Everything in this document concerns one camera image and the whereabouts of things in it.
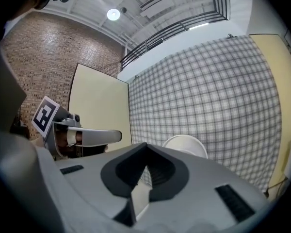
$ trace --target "checkered fabric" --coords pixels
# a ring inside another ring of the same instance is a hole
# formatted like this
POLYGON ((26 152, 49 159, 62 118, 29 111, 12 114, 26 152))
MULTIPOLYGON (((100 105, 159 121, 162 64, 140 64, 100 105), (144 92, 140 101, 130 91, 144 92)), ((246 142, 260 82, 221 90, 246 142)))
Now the checkered fabric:
MULTIPOLYGON (((133 143, 162 146, 188 134, 209 159, 261 191, 267 189, 281 138, 271 70, 249 36, 219 39, 175 53, 129 85, 133 143)), ((146 169, 142 179, 151 184, 146 169)))

